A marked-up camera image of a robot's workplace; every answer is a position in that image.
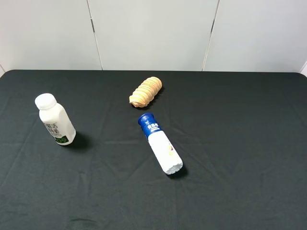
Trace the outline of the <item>white milk bottle green label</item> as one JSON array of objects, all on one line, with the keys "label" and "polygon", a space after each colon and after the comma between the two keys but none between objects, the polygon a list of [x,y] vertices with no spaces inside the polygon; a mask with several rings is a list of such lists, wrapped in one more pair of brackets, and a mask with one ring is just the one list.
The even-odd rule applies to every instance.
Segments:
[{"label": "white milk bottle green label", "polygon": [[76,130],[64,107],[50,93],[36,97],[35,104],[39,109],[39,118],[54,138],[62,146],[69,145],[76,136]]}]

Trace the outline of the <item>spiral cream horn pastry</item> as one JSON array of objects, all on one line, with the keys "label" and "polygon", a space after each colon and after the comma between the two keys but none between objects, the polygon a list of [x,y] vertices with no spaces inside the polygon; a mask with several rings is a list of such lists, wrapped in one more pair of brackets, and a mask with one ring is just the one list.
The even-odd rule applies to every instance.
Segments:
[{"label": "spiral cream horn pastry", "polygon": [[162,88],[162,82],[157,77],[149,77],[129,96],[129,103],[134,107],[146,107]]}]

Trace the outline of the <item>white yogurt bottle blue cap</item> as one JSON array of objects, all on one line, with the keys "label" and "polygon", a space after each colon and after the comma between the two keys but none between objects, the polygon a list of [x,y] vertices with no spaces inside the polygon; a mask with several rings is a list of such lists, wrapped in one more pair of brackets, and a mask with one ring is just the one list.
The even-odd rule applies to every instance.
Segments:
[{"label": "white yogurt bottle blue cap", "polygon": [[142,114],[138,119],[147,141],[163,172],[171,175],[183,167],[183,161],[152,113]]}]

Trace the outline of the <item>black tablecloth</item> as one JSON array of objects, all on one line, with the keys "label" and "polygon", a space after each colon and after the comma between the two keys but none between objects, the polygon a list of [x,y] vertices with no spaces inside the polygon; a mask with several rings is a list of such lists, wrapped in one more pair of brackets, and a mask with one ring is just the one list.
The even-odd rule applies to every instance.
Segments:
[{"label": "black tablecloth", "polygon": [[[129,96],[147,78],[146,107]],[[76,136],[39,118],[52,94]],[[183,161],[165,174],[152,113]],[[11,70],[0,79],[3,230],[304,230],[307,79],[299,73]]]}]

